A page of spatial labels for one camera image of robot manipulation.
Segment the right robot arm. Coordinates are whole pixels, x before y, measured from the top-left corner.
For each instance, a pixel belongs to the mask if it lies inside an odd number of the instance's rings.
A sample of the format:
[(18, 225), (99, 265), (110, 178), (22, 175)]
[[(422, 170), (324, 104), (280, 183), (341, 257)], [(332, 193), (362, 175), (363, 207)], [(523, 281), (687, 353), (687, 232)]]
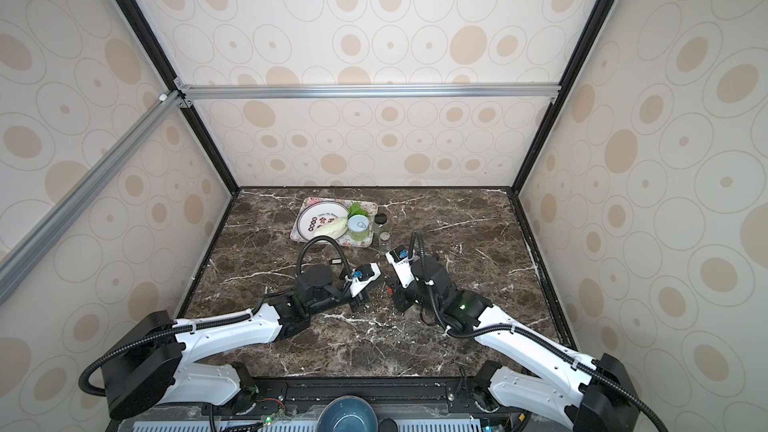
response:
[(471, 290), (461, 289), (420, 232), (386, 254), (395, 271), (388, 286), (395, 307), (429, 310), (443, 333), (473, 339), (523, 368), (518, 374), (496, 362), (474, 378), (471, 393), (483, 410), (524, 409), (572, 431), (632, 431), (645, 416), (659, 431), (662, 419), (643, 402), (624, 364), (610, 354), (594, 358), (560, 345), (511, 317)]

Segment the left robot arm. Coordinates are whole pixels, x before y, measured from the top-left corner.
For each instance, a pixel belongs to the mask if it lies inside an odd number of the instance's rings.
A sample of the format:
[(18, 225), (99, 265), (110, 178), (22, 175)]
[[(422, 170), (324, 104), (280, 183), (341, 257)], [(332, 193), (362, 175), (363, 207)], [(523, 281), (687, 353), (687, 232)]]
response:
[(336, 307), (356, 311), (381, 276), (377, 264), (352, 267), (340, 253), (342, 272), (335, 277), (325, 265), (306, 267), (306, 253), (298, 254), (292, 289), (266, 294), (243, 311), (202, 319), (173, 319), (164, 311), (147, 315), (85, 367), (80, 391), (106, 399), (115, 421), (160, 404), (233, 402), (253, 386), (246, 368), (207, 365), (205, 359), (290, 339), (307, 330), (314, 316)]

